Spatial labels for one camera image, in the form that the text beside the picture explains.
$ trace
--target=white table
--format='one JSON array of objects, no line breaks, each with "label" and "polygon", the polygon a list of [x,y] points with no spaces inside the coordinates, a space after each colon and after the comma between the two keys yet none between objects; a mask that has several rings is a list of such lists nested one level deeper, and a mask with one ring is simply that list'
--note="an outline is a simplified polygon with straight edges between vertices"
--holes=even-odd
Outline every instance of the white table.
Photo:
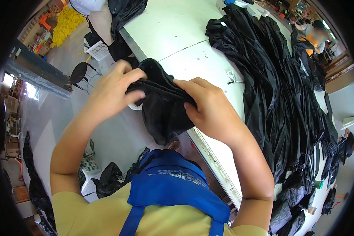
[{"label": "white table", "polygon": [[[258,9],[263,11],[262,7],[256,3],[248,7],[260,17]],[[244,85],[228,85],[227,71],[233,71],[240,80],[243,76],[222,52],[210,46],[205,35],[208,20],[222,17],[216,0],[148,0],[145,11],[128,22],[120,33],[139,61],[153,58],[177,79],[202,77],[220,87],[244,119]],[[291,51],[290,32],[280,22],[278,25]],[[195,127],[187,134],[239,209],[242,193],[230,148]]]}]

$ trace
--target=garment label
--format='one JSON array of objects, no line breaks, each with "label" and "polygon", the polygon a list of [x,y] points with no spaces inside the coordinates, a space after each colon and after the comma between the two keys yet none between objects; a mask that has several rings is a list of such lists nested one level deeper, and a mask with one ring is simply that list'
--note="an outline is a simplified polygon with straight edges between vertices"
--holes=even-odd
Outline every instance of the garment label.
[{"label": "garment label", "polygon": [[237,82],[236,75],[235,75],[235,73],[233,71],[227,71],[227,75],[231,79],[231,81]]}]

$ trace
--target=apron strap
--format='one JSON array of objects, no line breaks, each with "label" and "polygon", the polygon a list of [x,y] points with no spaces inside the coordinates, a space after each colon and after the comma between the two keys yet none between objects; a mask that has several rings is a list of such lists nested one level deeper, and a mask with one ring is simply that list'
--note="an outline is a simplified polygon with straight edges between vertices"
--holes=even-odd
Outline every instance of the apron strap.
[{"label": "apron strap", "polygon": [[139,222],[143,217],[145,207],[143,206],[132,206],[130,214],[128,215],[124,225],[122,227],[119,236],[133,236],[136,233]]},{"label": "apron strap", "polygon": [[208,236],[221,236],[224,233],[224,223],[212,219]]}]

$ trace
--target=orange safety vest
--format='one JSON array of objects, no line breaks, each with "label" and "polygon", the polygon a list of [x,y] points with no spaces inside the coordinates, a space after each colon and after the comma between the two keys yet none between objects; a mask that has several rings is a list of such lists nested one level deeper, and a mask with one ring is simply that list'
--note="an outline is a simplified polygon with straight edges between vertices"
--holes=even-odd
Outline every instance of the orange safety vest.
[{"label": "orange safety vest", "polygon": [[[308,41],[311,44],[313,44],[316,48],[319,45],[319,43],[317,43],[317,41],[314,39],[312,34],[308,34],[305,38],[300,38],[300,41]],[[312,49],[306,49],[308,56],[311,56],[314,53],[314,50]]]}]

